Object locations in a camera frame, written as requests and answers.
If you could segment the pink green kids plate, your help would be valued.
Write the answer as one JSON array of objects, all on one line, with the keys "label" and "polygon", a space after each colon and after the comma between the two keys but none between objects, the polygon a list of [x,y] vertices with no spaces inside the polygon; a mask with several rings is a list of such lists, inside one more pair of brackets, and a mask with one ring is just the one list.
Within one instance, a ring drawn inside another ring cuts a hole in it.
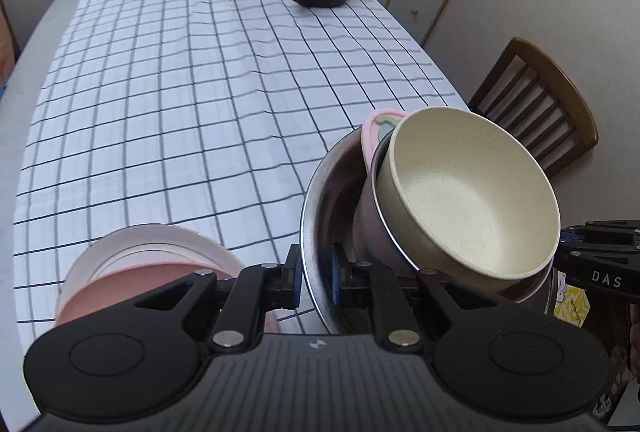
[{"label": "pink green kids plate", "polygon": [[361,126],[361,150],[367,172],[370,172],[378,144],[406,116],[406,111],[383,108],[369,113]]}]

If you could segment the cream ceramic bowl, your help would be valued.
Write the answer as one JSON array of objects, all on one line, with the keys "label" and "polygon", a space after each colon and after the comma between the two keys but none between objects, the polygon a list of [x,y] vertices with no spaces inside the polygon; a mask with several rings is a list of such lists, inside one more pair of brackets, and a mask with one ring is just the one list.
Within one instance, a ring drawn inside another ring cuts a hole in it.
[{"label": "cream ceramic bowl", "polygon": [[518,140],[478,114],[412,112],[375,175],[384,221],[417,267],[499,292],[552,263],[561,221],[550,181]]}]

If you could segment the wooden chair right side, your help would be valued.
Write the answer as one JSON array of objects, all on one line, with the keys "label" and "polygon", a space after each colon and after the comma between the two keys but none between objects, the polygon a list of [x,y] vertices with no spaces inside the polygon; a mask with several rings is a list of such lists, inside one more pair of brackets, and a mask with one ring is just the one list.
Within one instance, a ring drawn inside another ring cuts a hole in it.
[{"label": "wooden chair right side", "polygon": [[506,44],[468,106],[515,137],[549,178],[599,142],[596,120],[575,84],[521,37]]}]

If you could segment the white checkered tablecloth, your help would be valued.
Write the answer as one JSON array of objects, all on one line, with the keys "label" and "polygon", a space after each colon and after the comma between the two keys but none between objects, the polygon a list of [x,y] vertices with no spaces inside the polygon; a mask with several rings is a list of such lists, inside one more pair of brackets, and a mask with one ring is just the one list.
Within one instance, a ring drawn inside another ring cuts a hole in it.
[{"label": "white checkered tablecloth", "polygon": [[108,233],[174,224],[279,261],[312,173],[371,111],[462,103],[377,0],[79,0],[17,183],[22,345],[52,327],[70,267]]}]

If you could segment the yellow patterned bag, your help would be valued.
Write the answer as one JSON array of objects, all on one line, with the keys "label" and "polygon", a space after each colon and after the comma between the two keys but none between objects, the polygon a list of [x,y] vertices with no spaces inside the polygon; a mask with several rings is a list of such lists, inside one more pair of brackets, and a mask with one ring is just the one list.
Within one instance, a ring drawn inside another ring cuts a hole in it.
[{"label": "yellow patterned bag", "polygon": [[566,282],[566,275],[559,271],[553,316],[575,327],[582,328],[590,308],[586,291],[569,285]]}]

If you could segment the wooden chair with pink towel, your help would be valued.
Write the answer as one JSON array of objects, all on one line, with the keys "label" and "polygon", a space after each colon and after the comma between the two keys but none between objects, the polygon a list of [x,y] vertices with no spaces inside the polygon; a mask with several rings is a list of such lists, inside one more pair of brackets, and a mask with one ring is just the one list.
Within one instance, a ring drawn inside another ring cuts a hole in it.
[{"label": "wooden chair with pink towel", "polygon": [[12,74],[16,60],[20,57],[20,48],[17,45],[11,23],[6,14],[6,7],[1,4],[0,9],[0,78],[1,87],[6,87],[6,82]]}]

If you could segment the stainless steel bowl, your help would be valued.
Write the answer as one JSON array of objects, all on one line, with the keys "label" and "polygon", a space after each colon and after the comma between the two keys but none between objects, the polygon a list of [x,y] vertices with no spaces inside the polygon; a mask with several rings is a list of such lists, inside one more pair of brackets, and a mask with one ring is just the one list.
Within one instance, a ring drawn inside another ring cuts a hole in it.
[{"label": "stainless steel bowl", "polygon": [[[366,311],[333,305],[329,258],[329,247],[340,243],[349,262],[357,259],[352,224],[368,179],[360,138],[360,129],[351,132],[321,161],[311,178],[300,220],[300,254],[307,289],[329,334],[365,334],[369,331]],[[486,201],[468,186],[446,185],[445,192],[458,194],[456,201],[460,210],[462,207],[471,209],[470,216],[458,216],[458,226],[480,229],[480,215],[490,213],[489,207],[485,207]],[[556,288],[558,272],[549,263],[536,276],[514,283],[497,294],[533,311],[552,315]]]}]

